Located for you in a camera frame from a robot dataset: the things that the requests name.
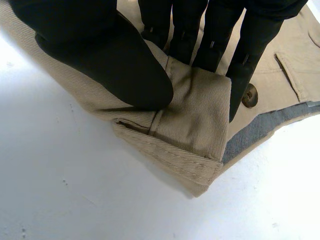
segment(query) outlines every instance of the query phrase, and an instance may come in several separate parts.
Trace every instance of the white table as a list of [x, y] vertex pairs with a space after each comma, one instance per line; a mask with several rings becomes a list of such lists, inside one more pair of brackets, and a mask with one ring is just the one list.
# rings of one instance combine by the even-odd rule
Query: white table
[[4, 35], [0, 53], [1, 240], [320, 239], [320, 116], [191, 198]]

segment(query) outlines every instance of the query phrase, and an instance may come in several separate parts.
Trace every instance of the gloved hand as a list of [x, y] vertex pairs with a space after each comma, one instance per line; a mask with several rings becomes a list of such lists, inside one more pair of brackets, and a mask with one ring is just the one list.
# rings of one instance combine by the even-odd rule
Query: gloved hand
[[137, 109], [156, 111], [172, 83], [117, 0], [9, 0], [40, 48]]
[[[169, 55], [189, 64], [207, 0], [139, 0], [142, 36], [163, 48], [168, 39], [172, 7], [174, 34]], [[231, 78], [230, 122], [236, 115], [256, 66], [285, 19], [295, 17], [307, 0], [209, 0], [204, 35], [194, 67], [215, 73], [232, 30], [247, 9], [240, 40], [226, 76]]]

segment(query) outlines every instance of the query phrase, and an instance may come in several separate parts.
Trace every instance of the gray lining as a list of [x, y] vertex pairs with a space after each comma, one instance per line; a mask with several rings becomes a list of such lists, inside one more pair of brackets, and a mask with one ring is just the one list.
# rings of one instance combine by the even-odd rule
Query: gray lining
[[320, 112], [320, 106], [309, 107], [306, 103], [301, 103], [258, 115], [227, 142], [222, 162], [228, 163], [251, 145], [265, 138], [282, 123], [315, 112]]

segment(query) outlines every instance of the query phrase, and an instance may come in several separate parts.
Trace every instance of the brown button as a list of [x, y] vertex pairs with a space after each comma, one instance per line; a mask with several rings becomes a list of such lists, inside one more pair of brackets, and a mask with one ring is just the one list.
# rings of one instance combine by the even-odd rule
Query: brown button
[[248, 87], [246, 88], [241, 102], [247, 108], [253, 108], [258, 103], [258, 91], [255, 86], [249, 83]]

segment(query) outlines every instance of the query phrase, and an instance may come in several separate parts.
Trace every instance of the beige jacket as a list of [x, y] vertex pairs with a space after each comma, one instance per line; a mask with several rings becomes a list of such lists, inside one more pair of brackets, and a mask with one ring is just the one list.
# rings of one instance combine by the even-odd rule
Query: beige jacket
[[[142, 29], [136, 1], [119, 1], [118, 9]], [[46, 55], [36, 44], [35, 33], [17, 19], [8, 3], [0, 1], [1, 30], [86, 111], [112, 121], [117, 136], [172, 174], [196, 197], [277, 128], [320, 113], [320, 106], [309, 102], [320, 101], [320, 25], [305, 6], [297, 17], [284, 22], [256, 68], [251, 83], [258, 90], [257, 106], [241, 105], [229, 124], [231, 82], [223, 74], [236, 48], [240, 24], [234, 28], [217, 74], [191, 68], [147, 42], [172, 81], [174, 97], [164, 110], [138, 112], [99, 83]], [[202, 35], [203, 22], [194, 52]]]

